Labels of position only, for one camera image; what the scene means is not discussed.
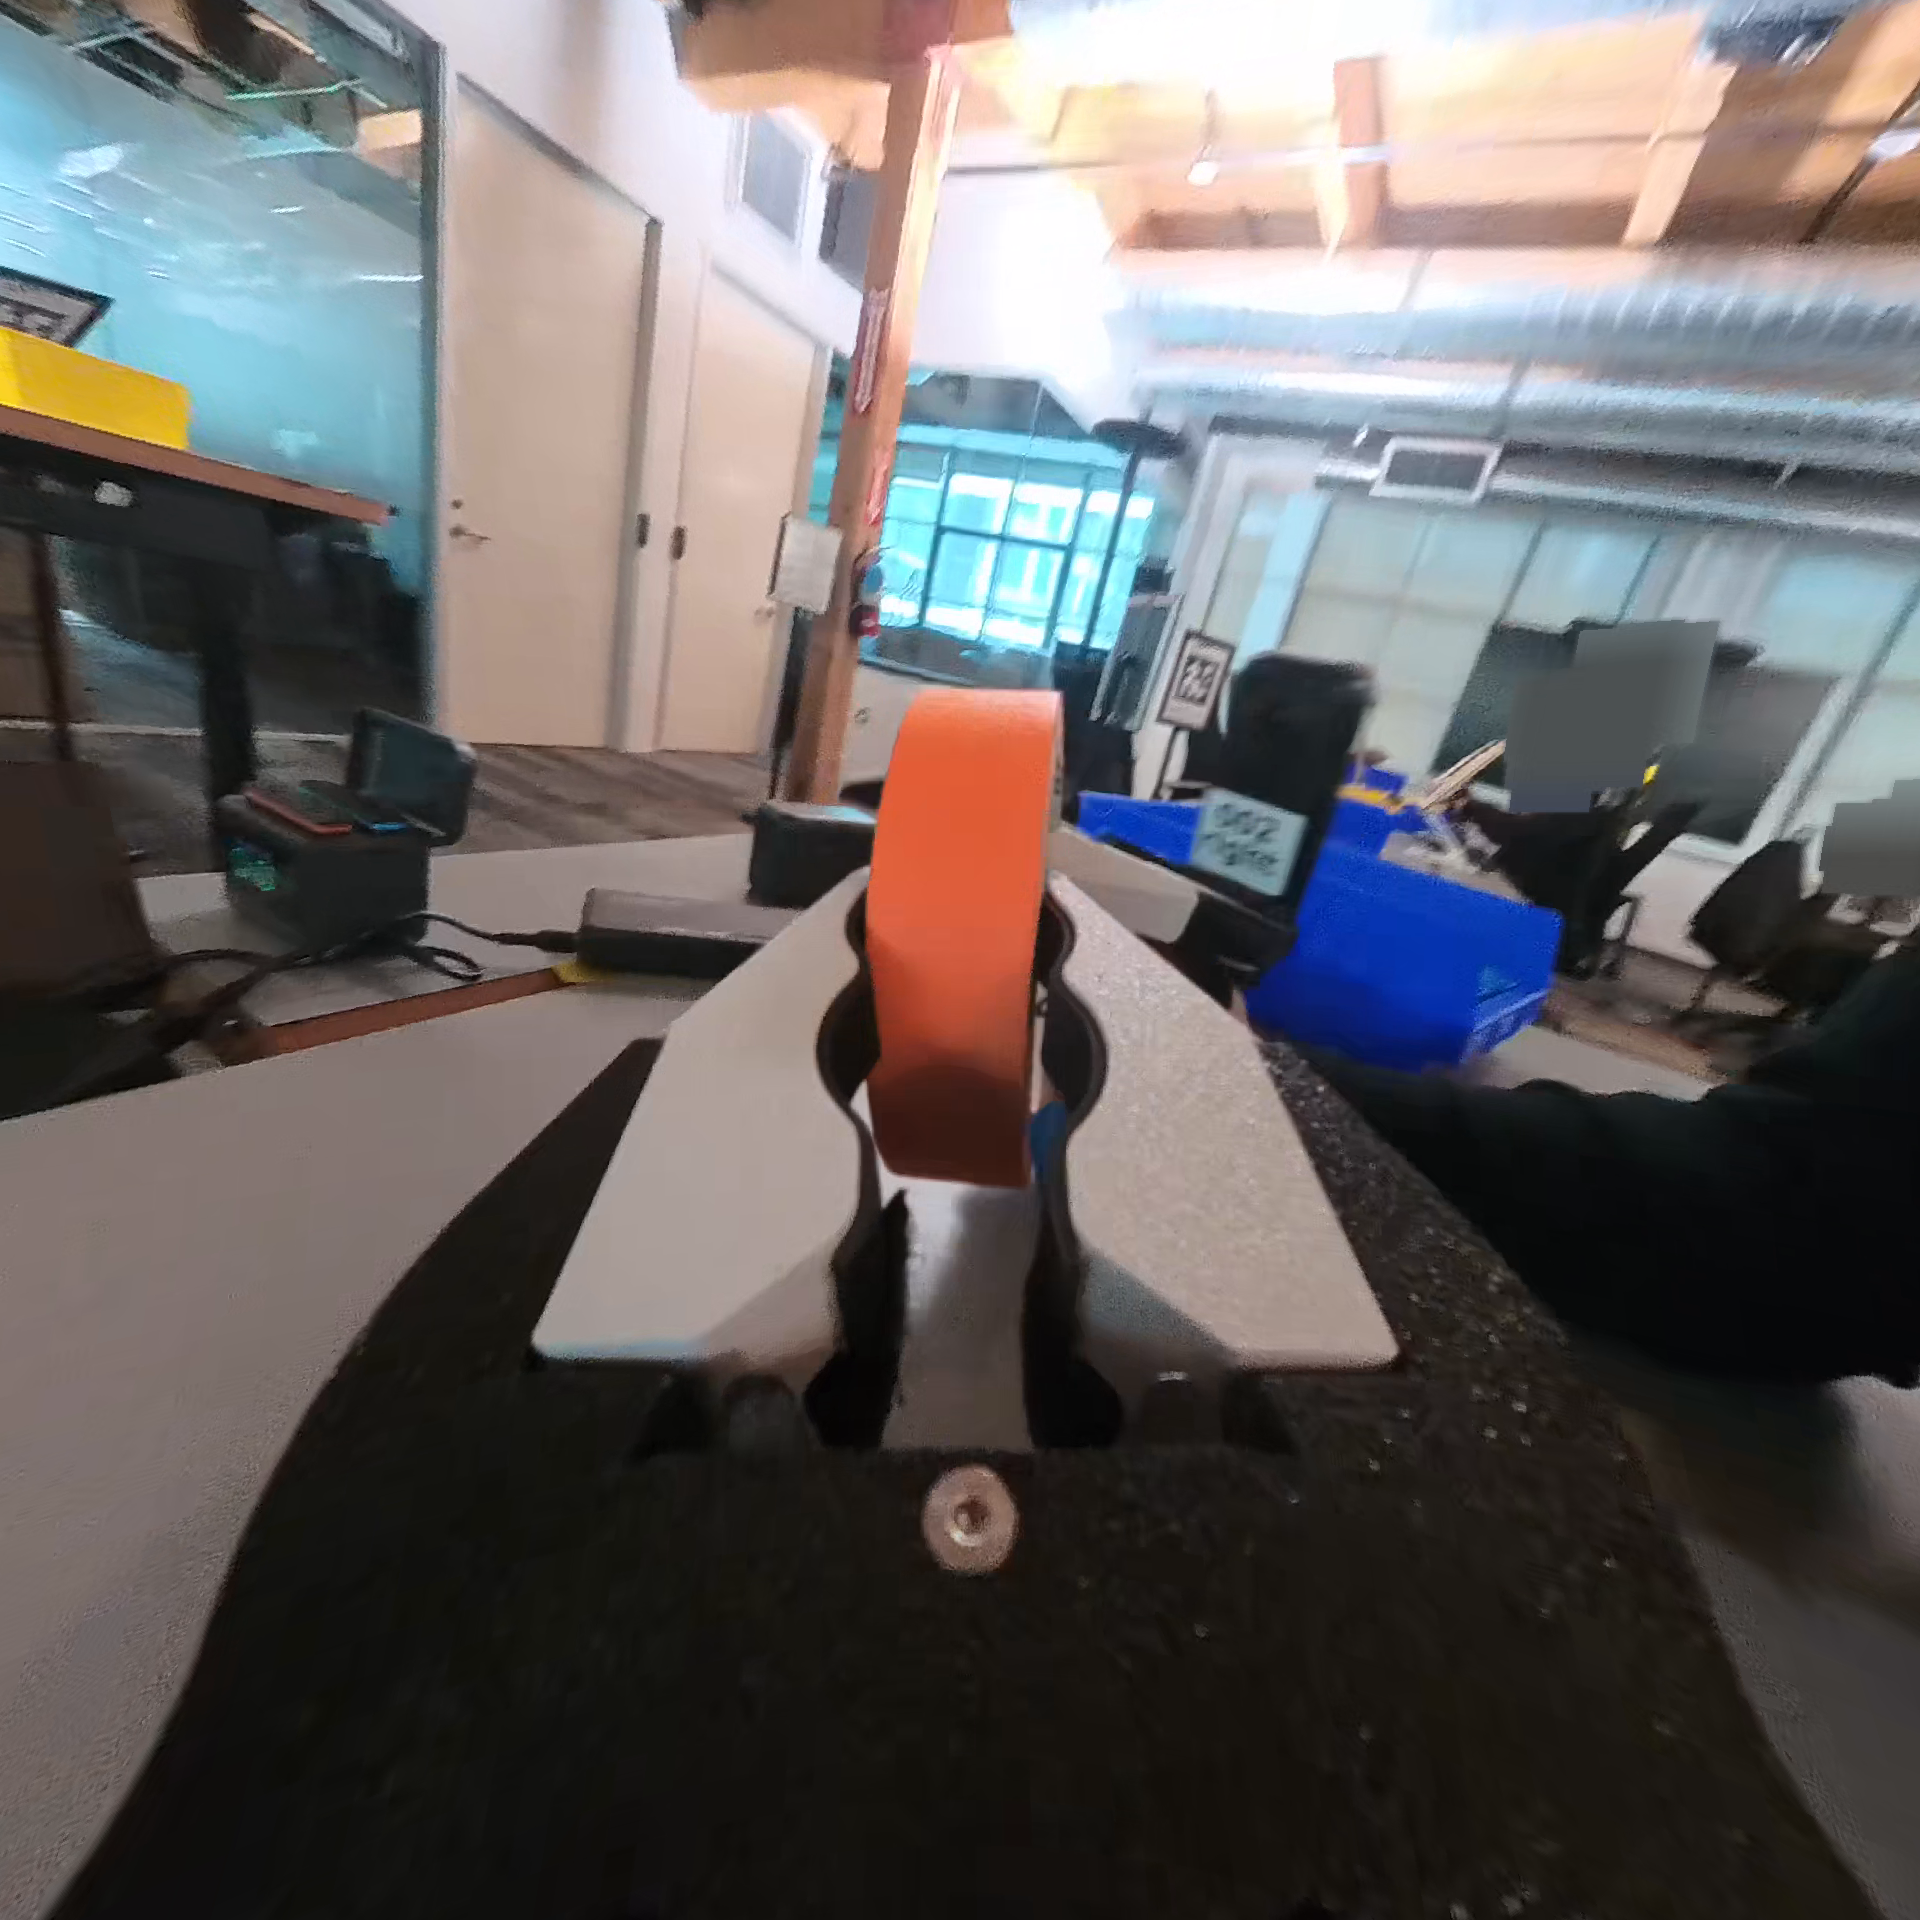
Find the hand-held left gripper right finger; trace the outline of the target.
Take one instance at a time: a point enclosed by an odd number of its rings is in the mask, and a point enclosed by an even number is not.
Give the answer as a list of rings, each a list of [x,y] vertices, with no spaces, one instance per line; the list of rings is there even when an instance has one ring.
[[[1400,1346],[1250,1029],[1047,887],[1044,1329],[1097,1377],[1362,1377]]]

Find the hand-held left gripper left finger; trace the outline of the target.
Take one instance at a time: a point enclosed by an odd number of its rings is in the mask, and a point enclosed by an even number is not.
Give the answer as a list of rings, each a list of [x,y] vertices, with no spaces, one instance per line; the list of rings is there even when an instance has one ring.
[[[535,1323],[536,1359],[800,1395],[839,1369],[894,1393],[904,1286],[863,1096],[869,881],[839,881],[672,1023]]]

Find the orange tape roll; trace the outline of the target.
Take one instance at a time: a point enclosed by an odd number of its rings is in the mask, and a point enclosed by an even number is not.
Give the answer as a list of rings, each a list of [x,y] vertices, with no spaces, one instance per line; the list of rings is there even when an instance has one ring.
[[[1062,742],[1062,701],[1030,688],[930,688],[896,734],[863,937],[870,1130],[904,1181],[1028,1181],[1033,970]]]

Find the person's right forearm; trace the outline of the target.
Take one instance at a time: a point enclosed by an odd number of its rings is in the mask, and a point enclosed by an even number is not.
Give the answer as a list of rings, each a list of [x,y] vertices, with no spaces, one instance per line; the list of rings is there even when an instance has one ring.
[[[1918,1369],[1918,957],[1695,1099],[1300,1047],[1569,1329],[1776,1386]]]

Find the framed sign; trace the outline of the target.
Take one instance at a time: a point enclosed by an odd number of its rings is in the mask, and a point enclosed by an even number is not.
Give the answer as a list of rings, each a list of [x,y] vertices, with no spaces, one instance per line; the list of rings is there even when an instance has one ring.
[[[1209,733],[1231,685],[1236,642],[1188,629],[1173,651],[1158,703],[1158,723],[1177,733]]]

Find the large blue plastic bin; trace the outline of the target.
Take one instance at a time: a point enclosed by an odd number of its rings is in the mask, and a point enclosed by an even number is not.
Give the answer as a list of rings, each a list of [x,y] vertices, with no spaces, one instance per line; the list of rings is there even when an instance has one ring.
[[[1408,807],[1320,786],[1310,810],[1229,784],[1197,801],[1082,794],[1095,841],[1197,881],[1162,957],[1200,993],[1285,1041],[1405,1073],[1457,1067],[1545,1008],[1562,922],[1445,872],[1385,858]]]

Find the black power bank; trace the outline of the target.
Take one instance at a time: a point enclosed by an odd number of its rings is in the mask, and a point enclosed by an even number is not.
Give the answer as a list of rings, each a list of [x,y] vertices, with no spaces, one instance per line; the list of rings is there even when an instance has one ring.
[[[592,890],[570,959],[606,976],[681,976],[713,983],[748,966],[800,912],[744,902]]]

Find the black round disc on pole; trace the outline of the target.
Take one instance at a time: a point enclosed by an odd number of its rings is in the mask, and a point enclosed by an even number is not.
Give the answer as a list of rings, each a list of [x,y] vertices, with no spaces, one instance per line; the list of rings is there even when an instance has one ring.
[[[1130,507],[1145,466],[1165,466],[1184,455],[1184,433],[1150,419],[1101,419],[1093,439],[1120,455],[1120,480],[1113,498],[1106,543],[1098,550],[1095,594],[1085,624],[1085,642],[1098,647],[1120,634],[1125,609],[1134,593],[1134,575],[1120,575],[1120,547],[1130,525]]]

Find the paper notice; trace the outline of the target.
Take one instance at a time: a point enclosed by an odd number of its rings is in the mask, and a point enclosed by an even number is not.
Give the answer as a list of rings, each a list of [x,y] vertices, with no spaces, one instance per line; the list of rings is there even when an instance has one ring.
[[[844,535],[806,515],[783,515],[775,543],[768,599],[821,618],[831,603],[834,577],[844,552]]]

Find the black charging case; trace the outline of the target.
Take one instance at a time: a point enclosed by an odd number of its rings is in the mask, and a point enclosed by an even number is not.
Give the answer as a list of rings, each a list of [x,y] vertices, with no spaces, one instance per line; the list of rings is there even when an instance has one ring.
[[[252,782],[214,803],[226,902],[301,954],[415,922],[431,855],[464,840],[473,782],[473,747],[362,709],[337,778]]]

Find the white double doors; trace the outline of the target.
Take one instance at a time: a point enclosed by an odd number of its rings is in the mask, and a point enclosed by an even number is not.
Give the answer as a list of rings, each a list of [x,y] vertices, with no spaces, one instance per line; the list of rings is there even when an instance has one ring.
[[[487,745],[765,755],[824,345],[470,83],[441,239],[433,713]]]

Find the wooden desk with black legs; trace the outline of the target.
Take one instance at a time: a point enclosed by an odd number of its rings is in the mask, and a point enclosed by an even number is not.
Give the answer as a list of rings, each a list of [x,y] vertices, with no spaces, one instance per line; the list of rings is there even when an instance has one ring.
[[[2,410],[2,526],[167,561],[193,618],[204,789],[256,775],[248,619],[273,545],[327,525],[382,529],[392,507],[106,430]]]

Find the yellow box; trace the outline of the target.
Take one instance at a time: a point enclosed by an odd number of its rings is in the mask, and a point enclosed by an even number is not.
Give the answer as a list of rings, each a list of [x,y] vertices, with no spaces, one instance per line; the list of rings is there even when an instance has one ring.
[[[2,329],[2,408],[157,448],[190,448],[186,387],[10,328]]]

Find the silver air duct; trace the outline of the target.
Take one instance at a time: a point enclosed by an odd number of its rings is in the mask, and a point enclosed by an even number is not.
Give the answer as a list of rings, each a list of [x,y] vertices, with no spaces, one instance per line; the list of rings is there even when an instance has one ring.
[[[1145,255],[1136,389],[1204,416],[1914,464],[1914,253]]]

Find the wooden support post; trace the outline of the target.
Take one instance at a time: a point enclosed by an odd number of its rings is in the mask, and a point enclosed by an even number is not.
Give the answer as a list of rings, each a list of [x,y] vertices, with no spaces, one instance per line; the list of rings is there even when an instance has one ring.
[[[831,603],[806,627],[800,709],[782,779],[782,798],[793,803],[831,803],[840,786],[861,650],[848,634],[848,570],[863,547],[879,547],[953,121],[953,48],[930,48],[897,69],[888,88],[830,498],[830,526],[840,530],[844,552]]]

